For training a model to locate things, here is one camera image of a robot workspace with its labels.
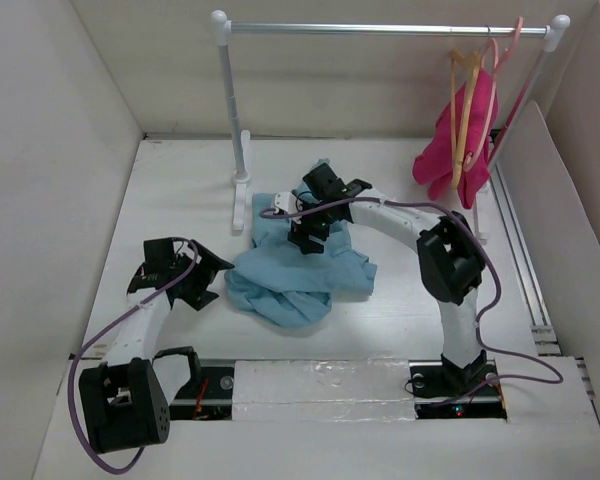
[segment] gray wall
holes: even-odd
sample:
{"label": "gray wall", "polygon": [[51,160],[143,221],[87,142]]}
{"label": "gray wall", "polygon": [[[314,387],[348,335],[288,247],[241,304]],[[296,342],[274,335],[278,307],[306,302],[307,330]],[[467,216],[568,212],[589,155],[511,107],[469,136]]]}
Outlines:
{"label": "gray wall", "polygon": [[[217,8],[242,21],[543,26],[560,13],[573,26],[549,62],[538,100],[547,106],[570,45],[595,0],[72,0],[96,47],[148,132],[227,133],[210,26]],[[484,39],[432,37],[234,37],[238,109],[255,134],[423,136],[449,101],[453,46]],[[538,50],[523,40],[503,69],[506,110]]]}
{"label": "gray wall", "polygon": [[68,0],[0,0],[0,478],[33,474],[140,135]]}

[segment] clothing rack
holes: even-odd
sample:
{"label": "clothing rack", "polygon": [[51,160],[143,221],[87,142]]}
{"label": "clothing rack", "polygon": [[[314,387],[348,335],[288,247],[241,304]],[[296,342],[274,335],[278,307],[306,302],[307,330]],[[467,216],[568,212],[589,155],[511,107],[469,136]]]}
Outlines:
{"label": "clothing rack", "polygon": [[[415,35],[415,36],[446,36],[446,37],[506,37],[515,31],[510,27],[454,27],[434,25],[353,25],[353,24],[320,24],[320,23],[248,23],[233,22],[227,15],[216,10],[211,14],[214,26],[216,44],[220,53],[222,78],[224,81],[227,112],[231,126],[231,141],[236,162],[233,183],[236,194],[233,207],[233,229],[244,229],[246,215],[247,195],[251,183],[251,134],[248,130],[240,130],[240,120],[236,107],[235,92],[233,89],[233,75],[229,59],[229,37],[233,34],[282,34],[282,35]],[[496,163],[496,153],[507,136],[508,129],[516,121],[530,93],[533,90],[548,54],[554,52],[562,39],[565,30],[571,23],[567,15],[558,15],[545,27],[522,28],[520,36],[525,38],[542,38],[542,49],[525,80],[511,112],[502,128],[492,155],[490,167]]]}

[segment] blue cloth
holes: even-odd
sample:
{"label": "blue cloth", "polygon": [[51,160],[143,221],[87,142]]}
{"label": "blue cloth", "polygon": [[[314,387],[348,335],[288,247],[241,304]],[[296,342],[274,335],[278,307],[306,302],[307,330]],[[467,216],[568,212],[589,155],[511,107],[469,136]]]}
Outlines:
{"label": "blue cloth", "polygon": [[256,194],[252,203],[253,248],[225,273],[237,309],[280,327],[298,328],[319,322],[331,311],[334,291],[373,292],[377,267],[351,249],[346,222],[331,225],[323,254],[302,255],[287,240],[290,220],[260,218],[260,211],[272,205],[272,195]]}

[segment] white end cap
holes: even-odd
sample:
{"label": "white end cap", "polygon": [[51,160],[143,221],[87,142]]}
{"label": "white end cap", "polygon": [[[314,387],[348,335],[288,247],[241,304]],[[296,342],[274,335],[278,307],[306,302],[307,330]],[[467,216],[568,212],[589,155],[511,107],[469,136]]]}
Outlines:
{"label": "white end cap", "polygon": [[543,47],[545,52],[554,52],[558,48],[558,44],[562,40],[562,35],[569,28],[569,25],[571,25],[571,19],[568,15],[558,15],[551,20]]}
{"label": "white end cap", "polygon": [[227,20],[227,14],[222,10],[215,10],[211,14],[211,23],[213,23],[218,46],[227,46],[229,44],[229,33],[231,32],[231,22]]}

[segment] red wire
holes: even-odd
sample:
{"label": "red wire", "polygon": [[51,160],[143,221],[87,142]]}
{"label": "red wire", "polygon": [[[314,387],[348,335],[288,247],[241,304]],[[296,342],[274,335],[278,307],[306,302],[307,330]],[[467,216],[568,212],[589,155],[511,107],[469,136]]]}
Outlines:
{"label": "red wire", "polygon": [[204,397],[204,392],[207,391],[207,387],[209,386],[209,379],[207,378],[204,383],[202,384],[202,391],[200,392],[200,395],[198,395],[198,398],[196,399],[196,409],[193,412],[193,418],[196,418],[198,416],[198,412],[200,412],[202,409],[200,408],[200,402],[202,401],[202,397]]}

